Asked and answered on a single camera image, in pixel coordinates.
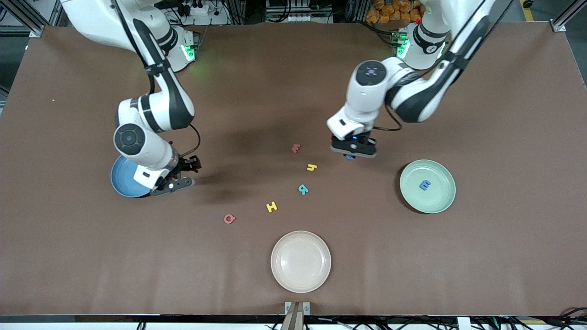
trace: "white robotic arm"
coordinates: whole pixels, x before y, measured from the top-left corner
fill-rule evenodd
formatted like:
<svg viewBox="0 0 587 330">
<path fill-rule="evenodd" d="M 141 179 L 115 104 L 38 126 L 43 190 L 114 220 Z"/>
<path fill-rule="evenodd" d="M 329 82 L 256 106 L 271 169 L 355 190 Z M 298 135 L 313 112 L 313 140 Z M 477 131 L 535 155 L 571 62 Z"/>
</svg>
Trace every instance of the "white robotic arm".
<svg viewBox="0 0 587 330">
<path fill-rule="evenodd" d="M 453 41 L 427 80 L 396 57 L 359 64 L 350 78 L 345 105 L 327 121 L 333 134 L 331 149 L 350 156 L 374 158 L 376 140 L 369 135 L 383 102 L 395 109 L 404 122 L 428 119 L 478 49 L 489 27 L 487 16 L 494 2 L 443 0 L 437 4 L 442 10 L 429 15 L 435 26 L 439 21 L 436 16 L 441 15 Z M 426 16 L 421 24 L 426 24 Z"/>
<path fill-rule="evenodd" d="M 70 13 L 94 10 L 92 16 L 86 16 L 87 22 L 75 25 L 76 29 L 94 41 L 133 50 L 141 58 L 151 92 L 120 102 L 114 146 L 138 165 L 134 179 L 151 189 L 151 194 L 176 190 L 168 188 L 168 181 L 179 179 L 181 171 L 198 172 L 200 162 L 195 156 L 182 158 L 158 133 L 188 127 L 195 111 L 151 29 L 117 0 L 110 4 L 109 0 L 65 0 L 63 6 L 70 17 Z M 161 91 L 153 93 L 153 80 Z"/>
<path fill-rule="evenodd" d="M 135 52 L 109 0 L 60 0 L 72 25 L 88 39 L 103 45 L 125 48 Z M 120 0 L 119 5 L 130 20 L 142 21 L 155 37 L 174 72 L 195 60 L 198 33 L 171 26 L 161 10 L 153 4 L 158 0 Z"/>
</svg>

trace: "metal frame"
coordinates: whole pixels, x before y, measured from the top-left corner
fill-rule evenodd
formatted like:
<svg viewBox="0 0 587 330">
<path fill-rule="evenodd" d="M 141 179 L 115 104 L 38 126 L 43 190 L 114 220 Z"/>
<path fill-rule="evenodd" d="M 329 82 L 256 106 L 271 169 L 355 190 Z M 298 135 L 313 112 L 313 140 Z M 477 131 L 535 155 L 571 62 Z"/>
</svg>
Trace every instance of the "metal frame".
<svg viewBox="0 0 587 330">
<path fill-rule="evenodd" d="M 45 26 L 49 25 L 36 9 L 24 0 L 0 0 L 0 4 L 29 29 L 31 38 L 40 37 Z"/>
<path fill-rule="evenodd" d="M 64 25 L 66 15 L 61 7 L 61 1 L 56 1 L 49 20 L 46 20 L 26 0 L 0 0 L 0 4 L 14 16 L 22 26 L 0 26 L 1 36 L 28 36 L 38 38 L 47 25 Z"/>
<path fill-rule="evenodd" d="M 3 97 L 8 97 L 9 92 L 9 89 L 4 88 L 4 86 L 0 86 L 0 95 L 2 95 Z"/>
<path fill-rule="evenodd" d="M 243 25 L 245 23 L 245 5 L 241 0 L 228 0 L 226 7 L 230 11 L 227 15 L 230 16 L 230 21 L 233 25 Z"/>
<path fill-rule="evenodd" d="M 553 32 L 565 32 L 567 24 L 583 7 L 587 5 L 587 0 L 575 0 L 568 6 L 557 18 L 551 19 L 550 24 Z"/>
</svg>

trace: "metal bracket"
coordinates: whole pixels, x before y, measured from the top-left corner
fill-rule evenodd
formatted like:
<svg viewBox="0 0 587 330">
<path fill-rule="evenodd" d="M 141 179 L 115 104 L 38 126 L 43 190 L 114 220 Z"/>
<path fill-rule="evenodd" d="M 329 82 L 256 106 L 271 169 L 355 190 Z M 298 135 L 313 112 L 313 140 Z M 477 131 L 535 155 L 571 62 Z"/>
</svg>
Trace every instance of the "metal bracket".
<svg viewBox="0 0 587 330">
<path fill-rule="evenodd" d="M 43 28 L 49 25 L 49 22 L 26 1 L 0 0 L 0 4 L 31 31 L 29 34 L 31 38 L 40 37 Z"/>
<path fill-rule="evenodd" d="M 566 27 L 564 25 L 556 26 L 554 25 L 554 19 L 550 19 L 551 29 L 553 32 L 566 32 Z"/>
<path fill-rule="evenodd" d="M 284 314 L 287 314 L 289 311 L 289 308 L 291 307 L 292 302 L 291 301 L 286 301 L 285 302 L 285 311 Z M 304 315 L 310 315 L 310 302 L 309 301 L 305 301 L 302 305 L 303 307 L 303 314 Z"/>
<path fill-rule="evenodd" d="M 151 190 L 151 196 L 160 196 L 168 193 L 173 193 L 180 189 L 185 189 L 194 185 L 194 180 L 191 177 L 183 177 L 179 180 L 170 180 L 165 183 L 160 189 Z"/>
</svg>

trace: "wire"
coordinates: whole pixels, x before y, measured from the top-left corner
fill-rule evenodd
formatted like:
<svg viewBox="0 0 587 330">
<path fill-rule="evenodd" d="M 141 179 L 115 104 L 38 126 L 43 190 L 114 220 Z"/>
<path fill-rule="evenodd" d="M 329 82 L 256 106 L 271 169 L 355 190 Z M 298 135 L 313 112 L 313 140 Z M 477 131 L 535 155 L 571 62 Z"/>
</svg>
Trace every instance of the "wire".
<svg viewBox="0 0 587 330">
<path fill-rule="evenodd" d="M 244 17 L 240 17 L 237 14 L 234 14 L 232 12 L 232 10 L 228 9 L 228 7 L 226 6 L 226 4 L 224 3 L 224 1 L 222 1 L 222 5 L 224 6 L 224 9 L 226 10 L 226 14 L 227 16 L 230 15 L 230 21 L 231 21 L 231 25 L 236 25 L 235 22 L 237 21 L 236 19 L 234 19 L 234 17 L 238 17 L 240 19 L 245 19 Z"/>
<path fill-rule="evenodd" d="M 168 10 L 165 13 L 163 13 L 163 14 L 165 14 L 165 17 L 167 18 L 167 20 L 169 22 L 175 23 L 175 24 L 171 24 L 171 25 L 182 25 L 182 24 L 184 24 L 184 18 L 179 18 L 177 16 L 176 11 L 173 10 L 173 9 L 171 9 L 171 8 L 168 8 Z"/>
<path fill-rule="evenodd" d="M 374 126 L 373 129 L 374 130 L 383 130 L 386 132 L 396 132 L 399 131 L 400 129 L 402 129 L 402 123 L 399 122 L 399 120 L 397 120 L 393 115 L 392 115 L 392 111 L 391 108 L 389 107 L 389 105 L 387 105 L 387 103 L 384 104 L 385 105 L 385 111 L 387 111 L 387 114 L 393 119 L 394 122 L 396 122 L 397 124 L 397 128 L 395 129 L 390 129 L 387 127 L 379 127 L 379 126 Z"/>
<path fill-rule="evenodd" d="M 218 5 L 218 0 L 216 0 L 216 4 L 213 5 L 212 1 L 208 1 L 208 3 L 214 8 L 214 9 L 220 9 L 220 6 Z"/>
<path fill-rule="evenodd" d="M 200 41 L 198 41 L 198 47 L 202 47 L 202 45 L 204 44 L 204 37 L 206 36 L 206 31 L 208 31 L 208 27 L 210 26 L 210 24 L 206 25 L 206 28 L 204 29 L 204 33 L 202 33 L 202 36 L 200 37 Z"/>
<path fill-rule="evenodd" d="M 487 318 L 487 324 L 489 324 L 494 330 L 500 330 L 501 326 L 497 324 L 497 319 L 492 316 L 491 318 Z"/>
<path fill-rule="evenodd" d="M 370 325 L 368 325 L 367 323 L 362 323 L 362 322 L 361 322 L 361 323 L 359 323 L 359 324 L 357 324 L 357 325 L 355 325 L 355 327 L 353 328 L 353 330 L 357 330 L 357 329 L 358 329 L 358 327 L 360 327 L 361 325 L 364 325 L 364 326 L 366 326 L 366 327 L 367 327 L 367 328 L 369 328 L 370 330 L 374 330 L 374 329 L 373 329 L 373 328 L 372 328 Z"/>
<path fill-rule="evenodd" d="M 192 124 L 190 124 L 190 127 L 194 129 L 195 134 L 198 136 L 198 144 L 196 144 L 195 147 L 193 149 L 191 149 L 190 151 L 187 151 L 187 152 L 181 154 L 180 157 L 185 157 L 185 156 L 191 154 L 192 152 L 196 151 L 200 147 L 200 143 L 202 142 L 202 138 L 200 137 L 200 132 L 198 132 L 198 130 L 195 129 L 194 125 L 192 125 Z"/>
<path fill-rule="evenodd" d="M 180 14 L 177 12 L 176 9 L 173 9 L 173 6 L 171 5 L 171 3 L 169 3 L 169 0 L 165 0 L 165 3 L 169 6 L 169 9 L 171 9 L 171 11 L 176 15 L 177 22 L 179 23 L 179 25 L 185 26 L 183 24 L 183 21 L 182 21 L 181 17 L 180 17 Z"/>
<path fill-rule="evenodd" d="M 363 25 L 365 28 L 370 29 L 373 32 L 378 32 L 378 33 L 381 33 L 382 35 L 392 35 L 392 33 L 389 31 L 377 29 L 377 28 L 375 28 L 375 26 L 371 26 L 368 23 L 363 22 L 363 21 L 350 21 L 349 23 L 359 23 L 359 24 Z"/>
<path fill-rule="evenodd" d="M 571 316 L 574 313 L 581 312 L 581 311 L 587 311 L 587 307 L 575 308 L 575 309 L 573 309 L 571 311 L 568 311 L 568 312 L 566 312 L 566 313 L 564 313 L 562 315 L 559 315 L 559 317 L 560 318 L 568 317 L 568 316 Z"/>
<path fill-rule="evenodd" d="M 331 17 L 332 15 L 340 14 L 341 12 L 342 12 L 342 10 L 339 10 L 339 11 L 337 11 L 337 12 L 332 12 L 332 11 L 330 11 L 330 15 L 328 15 L 328 18 L 326 19 L 326 24 L 328 24 L 328 21 L 330 20 L 330 17 Z"/>
<path fill-rule="evenodd" d="M 288 0 L 287 3 L 284 5 L 284 13 L 281 15 L 281 17 L 279 19 L 277 19 L 276 21 L 273 21 L 271 18 L 265 17 L 265 20 L 272 22 L 272 23 L 281 23 L 287 19 L 289 14 L 291 14 L 291 12 L 292 12 L 292 0 Z"/>
<path fill-rule="evenodd" d="M 512 320 L 514 320 L 514 322 L 517 322 L 519 324 L 521 324 L 524 328 L 526 328 L 527 330 L 534 330 L 532 328 L 530 328 L 528 325 L 526 325 L 525 323 L 523 323 L 522 321 L 520 321 L 517 317 L 515 316 L 509 316 L 509 318 L 511 318 Z"/>
<path fill-rule="evenodd" d="M 495 21 L 495 24 L 493 24 L 493 26 L 491 27 L 491 29 L 489 30 L 489 32 L 487 32 L 487 34 L 483 37 L 483 39 L 481 40 L 481 43 L 479 43 L 479 46 L 477 46 L 477 49 L 479 49 L 483 45 L 483 43 L 487 40 L 487 38 L 489 37 L 489 35 L 493 32 L 493 30 L 495 30 L 495 28 L 501 22 L 501 19 L 505 16 L 505 13 L 510 9 L 510 7 L 511 7 L 511 5 L 513 3 L 514 3 L 514 0 L 510 0 L 510 2 L 508 3 L 508 5 L 505 7 L 505 10 L 503 12 L 501 12 L 500 17 L 498 17 L 497 20 Z"/>
</svg>

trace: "brown tablecloth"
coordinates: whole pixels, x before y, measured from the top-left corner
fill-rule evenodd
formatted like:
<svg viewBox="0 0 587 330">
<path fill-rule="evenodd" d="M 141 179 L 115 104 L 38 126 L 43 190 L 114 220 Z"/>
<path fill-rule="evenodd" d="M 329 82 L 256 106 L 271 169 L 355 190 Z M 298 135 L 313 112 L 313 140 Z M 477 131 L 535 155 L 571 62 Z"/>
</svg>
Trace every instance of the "brown tablecloth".
<svg viewBox="0 0 587 330">
<path fill-rule="evenodd" d="M 374 133 L 378 156 L 347 161 L 329 151 L 326 119 L 353 68 L 389 55 L 360 25 L 211 27 L 199 61 L 178 74 L 203 139 L 197 183 L 129 199 L 110 185 L 112 134 L 118 103 L 148 90 L 140 61 L 47 28 L 0 120 L 0 313 L 270 314 L 310 301 L 314 314 L 552 315 L 587 305 L 587 92 L 565 35 L 500 25 L 432 118 Z M 190 129 L 163 136 L 180 151 L 195 144 Z M 399 171 L 417 159 L 452 172 L 447 211 L 402 202 Z M 269 265 L 294 230 L 332 253 L 328 280 L 308 294 L 281 288 Z"/>
</svg>

